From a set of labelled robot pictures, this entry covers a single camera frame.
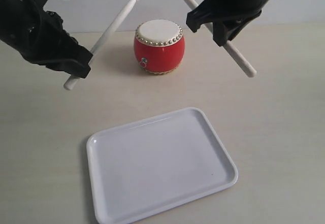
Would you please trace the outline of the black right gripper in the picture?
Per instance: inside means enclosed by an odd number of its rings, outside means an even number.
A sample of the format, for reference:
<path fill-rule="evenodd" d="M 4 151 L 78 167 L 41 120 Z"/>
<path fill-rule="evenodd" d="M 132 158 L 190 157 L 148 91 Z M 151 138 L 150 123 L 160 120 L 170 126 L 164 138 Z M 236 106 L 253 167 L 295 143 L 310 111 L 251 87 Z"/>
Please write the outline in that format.
<path fill-rule="evenodd" d="M 268 0 L 203 0 L 187 13 L 186 25 L 197 32 L 203 24 L 213 22 L 213 41 L 224 46 L 262 13 Z"/>

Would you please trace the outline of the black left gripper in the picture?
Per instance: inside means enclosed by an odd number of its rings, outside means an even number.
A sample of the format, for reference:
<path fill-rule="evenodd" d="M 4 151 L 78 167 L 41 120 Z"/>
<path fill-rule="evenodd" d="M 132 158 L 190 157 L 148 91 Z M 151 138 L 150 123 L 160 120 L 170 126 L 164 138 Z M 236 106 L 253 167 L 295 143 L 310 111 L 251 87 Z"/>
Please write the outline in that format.
<path fill-rule="evenodd" d="M 86 78 L 93 55 L 63 29 L 63 20 L 44 10 L 48 0 L 1 0 L 1 41 L 29 63 Z"/>

